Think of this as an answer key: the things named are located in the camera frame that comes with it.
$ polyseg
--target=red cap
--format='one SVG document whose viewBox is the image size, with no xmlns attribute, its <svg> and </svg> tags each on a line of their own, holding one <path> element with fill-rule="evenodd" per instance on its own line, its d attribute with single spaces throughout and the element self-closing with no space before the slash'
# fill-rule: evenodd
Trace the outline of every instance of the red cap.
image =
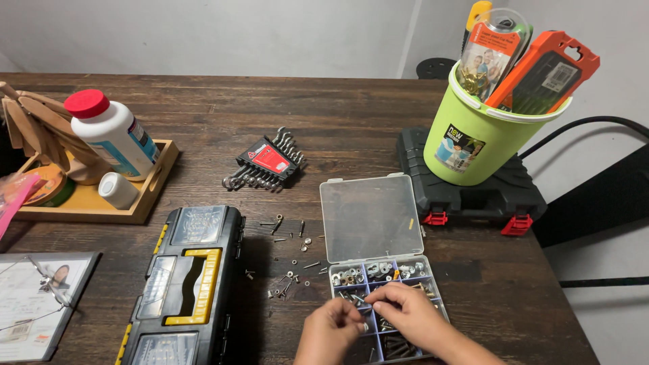
<svg viewBox="0 0 649 365">
<path fill-rule="evenodd" d="M 63 103 L 73 117 L 86 119 L 96 117 L 110 106 L 108 98 L 99 90 L 88 89 L 75 92 Z"/>
</svg>

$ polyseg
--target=paper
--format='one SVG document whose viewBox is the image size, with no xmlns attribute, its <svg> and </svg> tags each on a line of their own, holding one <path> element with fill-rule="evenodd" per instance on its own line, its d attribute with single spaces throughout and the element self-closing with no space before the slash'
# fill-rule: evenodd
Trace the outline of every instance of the paper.
<svg viewBox="0 0 649 365">
<path fill-rule="evenodd" d="M 36 261 L 44 273 L 54 278 L 52 285 L 57 286 L 68 301 L 89 263 L 85 259 Z M 0 271 L 12 263 L 0 263 Z M 61 304 L 47 286 L 41 284 L 41 279 L 42 276 L 27 259 L 0 274 L 0 329 L 18 324 L 0 331 L 0 362 L 44 358 L 64 311 L 70 310 L 65 308 L 56 312 Z"/>
</svg>

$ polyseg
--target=wooden tray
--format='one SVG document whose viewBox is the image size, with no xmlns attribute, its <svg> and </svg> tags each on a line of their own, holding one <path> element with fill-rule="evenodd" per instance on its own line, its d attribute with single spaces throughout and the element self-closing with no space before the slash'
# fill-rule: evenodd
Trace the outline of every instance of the wooden tray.
<svg viewBox="0 0 649 365">
<path fill-rule="evenodd" d="M 118 210 L 97 192 L 97 185 L 79 185 L 70 198 L 59 207 L 22 207 L 14 216 L 17 220 L 77 221 L 92 223 L 142 224 L 153 208 L 164 181 L 178 157 L 178 147 L 172 140 L 153 140 L 160 149 L 160 157 L 146 180 L 131 182 L 140 194 L 129 210 Z M 23 172 L 36 160 L 30 158 L 18 172 Z"/>
</svg>

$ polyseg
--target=pink bag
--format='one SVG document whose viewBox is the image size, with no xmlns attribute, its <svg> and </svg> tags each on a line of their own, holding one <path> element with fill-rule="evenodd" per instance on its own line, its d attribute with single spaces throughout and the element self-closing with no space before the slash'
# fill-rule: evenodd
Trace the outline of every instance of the pink bag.
<svg viewBox="0 0 649 365">
<path fill-rule="evenodd" d="M 0 238 L 25 199 L 39 189 L 38 185 L 42 186 L 36 184 L 38 181 L 45 182 L 38 175 L 22 173 L 13 173 L 0 179 Z"/>
</svg>

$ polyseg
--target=hand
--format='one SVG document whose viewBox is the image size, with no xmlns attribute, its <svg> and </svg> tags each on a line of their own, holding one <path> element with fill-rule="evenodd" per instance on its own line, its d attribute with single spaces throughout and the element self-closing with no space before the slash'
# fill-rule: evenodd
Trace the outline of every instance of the hand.
<svg viewBox="0 0 649 365">
<path fill-rule="evenodd" d="M 398 303 L 401 310 L 386 300 Z M 437 354 L 434 344 L 459 334 L 421 289 L 391 281 L 369 294 L 365 301 L 373 304 L 374 310 L 394 325 L 411 344 L 431 353 Z"/>
<path fill-rule="evenodd" d="M 352 303 L 332 299 L 304 320 L 293 365 L 338 365 L 364 330 L 364 318 Z"/>
<path fill-rule="evenodd" d="M 401 305 L 396 309 L 388 300 Z M 449 365 L 504 365 L 484 347 L 455 329 L 420 289 L 390 282 L 365 298 L 411 344 L 436 355 Z"/>
</svg>

